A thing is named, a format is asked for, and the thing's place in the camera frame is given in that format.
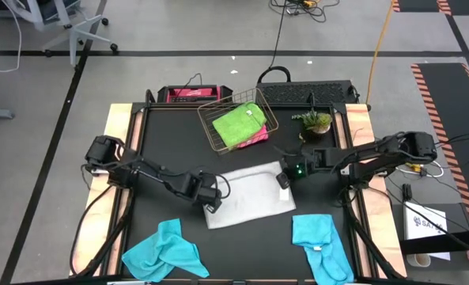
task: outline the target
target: cyan cloth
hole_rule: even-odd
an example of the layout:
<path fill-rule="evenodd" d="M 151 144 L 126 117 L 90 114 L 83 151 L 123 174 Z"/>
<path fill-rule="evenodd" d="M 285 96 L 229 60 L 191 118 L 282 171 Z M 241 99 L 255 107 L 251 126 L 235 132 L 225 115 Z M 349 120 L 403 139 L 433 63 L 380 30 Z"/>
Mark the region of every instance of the cyan cloth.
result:
<path fill-rule="evenodd" d="M 315 281 L 320 285 L 352 283 L 354 273 L 331 215 L 295 215 L 292 220 L 292 243 L 304 247 Z"/>
<path fill-rule="evenodd" d="M 197 246 L 181 237 L 179 219 L 161 222 L 158 231 L 124 253 L 122 261 L 143 281 L 160 282 L 175 266 L 202 278 L 210 275 L 201 264 Z"/>

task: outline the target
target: floor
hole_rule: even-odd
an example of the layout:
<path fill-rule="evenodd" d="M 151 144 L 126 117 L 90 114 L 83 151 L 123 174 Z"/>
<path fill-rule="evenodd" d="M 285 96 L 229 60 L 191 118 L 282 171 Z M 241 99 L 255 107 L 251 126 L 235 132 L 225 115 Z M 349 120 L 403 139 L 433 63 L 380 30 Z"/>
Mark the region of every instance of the floor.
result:
<path fill-rule="evenodd" d="M 3 280 L 67 277 L 74 230 L 88 195 L 79 165 L 93 137 L 103 132 L 110 104 L 143 101 L 146 89 L 156 93 L 162 86 L 184 84 L 197 72 L 205 84 L 226 85 L 235 92 L 253 88 L 270 64 L 280 21 L 266 0 L 90 0 L 83 6 L 93 15 L 99 3 L 105 3 L 103 14 L 110 25 L 100 25 L 97 34 L 113 39 L 120 56 L 105 52 L 107 44 L 94 43 L 78 85 L 71 85 L 74 69 L 65 53 L 46 58 L 33 52 L 62 28 L 39 33 L 21 21 L 26 52 L 20 70 L 0 74 L 0 108 L 16 114 L 14 120 L 0 120 L 0 281 L 28 202 L 41 190 L 28 235 L 20 237 L 21 255 L 9 259 L 16 262 L 14 272 Z M 388 0 L 342 0 L 327 10 L 324 24 L 306 16 L 285 17 L 278 50 L 286 55 L 278 56 L 275 65 L 287 67 L 295 81 L 350 79 L 363 101 L 370 51 L 389 5 Z M 469 48 L 469 16 L 454 20 Z M 17 44 L 13 21 L 0 20 L 0 69 L 16 64 L 12 55 Z M 373 80 L 375 135 L 401 130 L 434 134 L 410 65 L 467 63 L 446 16 L 393 13 L 382 51 L 390 52 L 379 58 Z M 270 74 L 266 80 L 283 77 Z M 442 153 L 438 161 L 446 165 Z M 454 184 L 447 169 L 441 180 Z M 409 183 L 399 174 L 393 181 Z M 460 201 L 435 180 L 411 183 L 421 203 Z M 390 183 L 388 187 L 396 191 Z M 409 276 L 469 284 L 469 272 L 409 268 Z"/>

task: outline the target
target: wire basket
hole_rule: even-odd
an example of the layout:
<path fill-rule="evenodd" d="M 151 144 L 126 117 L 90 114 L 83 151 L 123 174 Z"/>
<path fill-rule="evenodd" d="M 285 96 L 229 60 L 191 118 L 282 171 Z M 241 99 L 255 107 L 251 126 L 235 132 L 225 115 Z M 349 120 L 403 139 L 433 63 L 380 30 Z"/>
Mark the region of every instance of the wire basket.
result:
<path fill-rule="evenodd" d="M 270 133 L 278 130 L 278 121 L 274 117 L 273 111 L 271 111 L 269 105 L 266 102 L 266 99 L 259 89 L 254 88 L 238 94 L 234 94 L 232 96 L 201 105 L 197 109 L 197 113 L 201 119 L 206 136 L 208 137 L 211 148 L 213 148 L 214 151 L 218 152 L 219 154 L 225 154 L 231 150 L 237 149 L 238 147 L 228 147 L 225 145 L 221 136 L 218 134 L 217 130 L 215 130 L 213 121 L 237 108 L 241 104 L 250 101 L 256 103 L 266 117 L 266 133 L 261 135 L 255 134 L 238 146 L 247 144 L 248 141 L 250 141 L 250 143 L 255 143 L 259 140 L 266 139 Z"/>

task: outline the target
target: office chair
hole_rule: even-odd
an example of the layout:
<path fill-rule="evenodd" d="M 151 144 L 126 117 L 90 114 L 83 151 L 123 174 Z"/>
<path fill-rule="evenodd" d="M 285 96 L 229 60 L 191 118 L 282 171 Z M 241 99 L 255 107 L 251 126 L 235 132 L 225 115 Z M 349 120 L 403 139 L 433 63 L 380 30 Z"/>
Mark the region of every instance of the office chair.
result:
<path fill-rule="evenodd" d="M 81 10 L 81 0 L 4 0 L 4 2 L 18 16 L 32 22 L 39 31 L 43 31 L 46 26 L 53 23 L 63 26 L 64 31 L 42 47 L 42 51 L 47 57 L 53 55 L 50 51 L 52 47 L 67 40 L 69 40 L 70 65 L 74 68 L 77 68 L 76 51 L 78 44 L 83 44 L 84 40 L 100 40 L 110 44 L 113 52 L 118 51 L 118 46 L 112 43 L 110 39 L 89 32 L 93 24 L 100 21 L 102 25 L 108 25 L 109 20 L 102 18 L 102 15 L 88 18 Z M 81 14 L 85 20 L 72 25 L 70 18 L 77 15 L 77 13 Z"/>

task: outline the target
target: wooden table frame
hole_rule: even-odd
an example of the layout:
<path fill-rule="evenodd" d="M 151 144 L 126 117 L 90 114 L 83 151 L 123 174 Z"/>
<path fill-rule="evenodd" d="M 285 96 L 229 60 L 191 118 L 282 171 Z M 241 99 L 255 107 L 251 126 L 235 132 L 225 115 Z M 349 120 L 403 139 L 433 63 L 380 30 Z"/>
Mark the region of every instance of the wooden table frame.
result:
<path fill-rule="evenodd" d="M 143 113 L 138 112 L 135 115 L 134 122 L 130 123 L 132 112 L 132 104 L 112 104 L 109 110 L 105 135 L 121 138 L 126 140 L 129 126 L 133 126 L 132 140 L 130 142 L 131 149 L 137 149 L 139 142 L 139 131 L 143 120 Z M 342 117 L 336 114 L 335 117 L 338 131 L 339 142 L 341 148 L 347 147 L 345 131 L 343 129 Z M 350 136 L 354 146 L 370 143 L 374 141 L 373 129 L 369 119 L 366 105 L 348 104 L 346 105 L 346 117 L 350 127 Z M 106 189 L 108 181 L 107 174 L 101 174 L 94 177 L 91 184 L 91 190 L 87 205 L 89 205 L 103 190 Z M 386 192 L 385 181 L 382 177 L 374 177 L 369 186 L 383 192 Z M 123 213 L 125 201 L 127 200 L 128 191 L 123 190 L 121 196 L 120 209 L 118 215 Z M 365 210 L 369 221 L 369 230 L 371 238 L 382 252 L 384 257 L 391 263 L 394 269 L 402 276 L 407 275 L 403 256 L 399 247 L 399 239 L 396 232 L 394 219 L 392 217 L 391 204 L 388 197 L 374 191 L 364 191 L 363 199 L 365 202 Z M 81 271 L 95 256 L 97 250 L 103 244 L 107 237 L 109 224 L 111 221 L 113 206 L 115 202 L 115 189 L 111 189 L 102 199 L 100 199 L 85 216 L 85 220 L 81 226 L 78 236 L 78 242 L 74 251 L 73 265 L 77 272 Z M 354 212 L 358 217 L 357 203 L 352 203 Z M 121 234 L 117 237 L 115 244 L 110 252 L 108 267 L 106 272 L 108 275 L 116 274 L 119 262 L 121 246 Z M 370 273 L 370 265 L 367 249 L 364 242 L 357 236 L 357 247 L 361 258 L 361 268 L 364 277 L 374 277 Z M 380 278 L 384 278 L 384 273 L 378 267 Z"/>

